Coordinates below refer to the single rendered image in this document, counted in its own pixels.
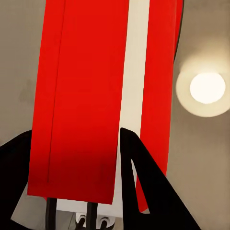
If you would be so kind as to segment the radio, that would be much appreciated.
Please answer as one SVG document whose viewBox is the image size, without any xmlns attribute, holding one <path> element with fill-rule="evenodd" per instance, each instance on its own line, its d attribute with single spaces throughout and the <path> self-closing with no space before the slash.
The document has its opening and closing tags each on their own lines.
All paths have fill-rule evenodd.
<svg viewBox="0 0 230 230">
<path fill-rule="evenodd" d="M 46 0 L 27 195 L 76 212 L 75 230 L 123 217 L 120 128 L 166 176 L 184 0 Z M 148 208 L 131 160 L 138 208 Z"/>
</svg>

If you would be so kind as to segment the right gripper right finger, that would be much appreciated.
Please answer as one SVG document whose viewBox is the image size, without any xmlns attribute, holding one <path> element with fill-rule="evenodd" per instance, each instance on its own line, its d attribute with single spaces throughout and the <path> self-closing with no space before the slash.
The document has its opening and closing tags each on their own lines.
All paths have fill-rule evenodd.
<svg viewBox="0 0 230 230">
<path fill-rule="evenodd" d="M 124 230 L 201 230 L 139 136 L 120 128 Z M 150 214 L 139 211 L 133 160 Z"/>
</svg>

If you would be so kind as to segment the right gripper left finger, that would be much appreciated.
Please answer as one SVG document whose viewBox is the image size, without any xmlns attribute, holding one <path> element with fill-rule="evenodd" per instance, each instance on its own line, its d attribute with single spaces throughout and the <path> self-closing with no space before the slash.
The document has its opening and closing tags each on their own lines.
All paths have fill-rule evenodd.
<svg viewBox="0 0 230 230">
<path fill-rule="evenodd" d="M 6 230 L 28 183 L 32 130 L 0 147 L 0 230 Z"/>
</svg>

